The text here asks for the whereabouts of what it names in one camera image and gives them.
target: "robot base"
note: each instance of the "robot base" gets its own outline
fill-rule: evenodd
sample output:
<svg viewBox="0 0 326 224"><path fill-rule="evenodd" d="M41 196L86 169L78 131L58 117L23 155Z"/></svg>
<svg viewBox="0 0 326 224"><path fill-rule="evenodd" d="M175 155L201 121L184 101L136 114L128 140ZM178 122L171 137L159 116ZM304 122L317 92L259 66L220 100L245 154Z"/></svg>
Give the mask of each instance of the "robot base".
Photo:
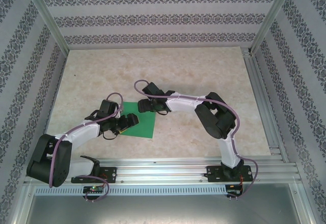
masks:
<svg viewBox="0 0 326 224"><path fill-rule="evenodd" d="M105 179L108 183L116 183L116 167L100 167L98 177ZM71 183L103 183L100 180L83 177L72 177Z"/></svg>
<svg viewBox="0 0 326 224"><path fill-rule="evenodd" d="M230 169L224 165L209 165L206 167L208 182L252 182L253 174L249 165L242 165L238 169Z"/></svg>

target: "green square pad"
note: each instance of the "green square pad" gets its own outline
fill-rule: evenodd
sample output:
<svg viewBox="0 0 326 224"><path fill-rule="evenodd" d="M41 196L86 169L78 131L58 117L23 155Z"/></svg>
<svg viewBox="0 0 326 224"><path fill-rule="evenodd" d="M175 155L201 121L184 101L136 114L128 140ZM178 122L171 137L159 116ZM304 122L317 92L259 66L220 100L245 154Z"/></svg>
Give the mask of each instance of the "green square pad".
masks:
<svg viewBox="0 0 326 224"><path fill-rule="evenodd" d="M153 138L156 113L139 113L137 103L123 102L123 112L121 113L121 115L127 115L131 113L138 116L139 123L125 130L121 133L121 135Z"/></svg>

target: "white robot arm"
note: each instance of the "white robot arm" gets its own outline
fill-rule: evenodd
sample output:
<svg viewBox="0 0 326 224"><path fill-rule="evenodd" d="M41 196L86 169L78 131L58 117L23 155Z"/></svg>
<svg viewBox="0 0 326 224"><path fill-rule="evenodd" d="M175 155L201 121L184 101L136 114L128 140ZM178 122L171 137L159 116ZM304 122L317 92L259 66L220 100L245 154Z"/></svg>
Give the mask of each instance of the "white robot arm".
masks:
<svg viewBox="0 0 326 224"><path fill-rule="evenodd" d="M225 104L218 94L209 93L207 96L189 96L175 91L164 93L152 82L143 88L142 94L148 96L148 99L142 99L138 102L138 110L141 113L146 111L196 113L205 130L218 140L222 154L222 166L230 177L233 175L232 171L236 172L243 166L243 160L237 157L231 140L231 134L235 128L235 115L224 106L202 101L204 99L214 100ZM217 112L213 114L211 110L215 109L217 109Z"/></svg>
<svg viewBox="0 0 326 224"><path fill-rule="evenodd" d="M104 136L105 131L110 130L117 136L121 131L139 123L135 114L120 116L120 112L117 112L114 117L105 119L115 113L117 109L117 103L103 100L99 110L92 112L90 116L82 121L79 128L67 134L60 142L55 155L56 160L51 183L54 187L60 186L67 178L81 175L98 177L100 171L98 160L88 156L81 156L78 160L70 160L71 153L87 141L100 135L103 135L105 139L113 139L106 138ZM39 138L28 164L28 176L49 183L51 155L54 155L54 148L63 135L51 136L44 134Z"/></svg>

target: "gray floor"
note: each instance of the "gray floor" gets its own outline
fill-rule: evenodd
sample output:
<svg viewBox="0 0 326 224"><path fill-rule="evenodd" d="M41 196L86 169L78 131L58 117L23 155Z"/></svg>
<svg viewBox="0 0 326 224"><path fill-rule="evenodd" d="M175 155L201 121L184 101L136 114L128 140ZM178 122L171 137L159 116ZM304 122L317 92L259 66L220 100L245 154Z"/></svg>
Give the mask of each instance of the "gray floor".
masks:
<svg viewBox="0 0 326 224"><path fill-rule="evenodd" d="M239 201L223 195L35 197L27 223L300 223L286 184L255 185Z"/></svg>

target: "tabletop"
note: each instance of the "tabletop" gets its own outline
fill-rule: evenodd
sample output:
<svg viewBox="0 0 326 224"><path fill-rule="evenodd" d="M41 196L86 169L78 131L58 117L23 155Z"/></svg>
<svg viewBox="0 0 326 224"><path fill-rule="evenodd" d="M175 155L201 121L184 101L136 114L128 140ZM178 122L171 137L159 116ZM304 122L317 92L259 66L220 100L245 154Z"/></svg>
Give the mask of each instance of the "tabletop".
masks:
<svg viewBox="0 0 326 224"><path fill-rule="evenodd" d="M111 92L138 102L145 96L133 84L154 82L163 91L186 95L218 93L239 114L235 135L241 155L270 155L259 111L239 47L72 50L60 83L47 133L64 133L99 109ZM111 100L119 102L119 97ZM156 115L153 138L120 135L92 139L72 157L193 158L220 156L218 143L195 114Z"/></svg>

